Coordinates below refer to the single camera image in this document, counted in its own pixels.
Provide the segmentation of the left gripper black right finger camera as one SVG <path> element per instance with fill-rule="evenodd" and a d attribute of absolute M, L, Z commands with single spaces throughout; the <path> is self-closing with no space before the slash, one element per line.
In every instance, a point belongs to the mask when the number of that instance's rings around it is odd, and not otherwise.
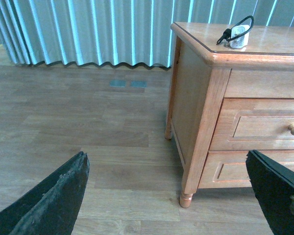
<path fill-rule="evenodd" d="M 294 172 L 257 150 L 246 168 L 262 212 L 275 235 L 294 235 Z"/>

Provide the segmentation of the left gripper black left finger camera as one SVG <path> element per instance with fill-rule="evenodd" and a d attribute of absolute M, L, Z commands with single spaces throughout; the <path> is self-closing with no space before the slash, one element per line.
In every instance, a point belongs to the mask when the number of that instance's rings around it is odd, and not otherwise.
<path fill-rule="evenodd" d="M 0 235 L 70 235 L 89 171 L 87 154 L 78 152 L 0 212 Z"/>

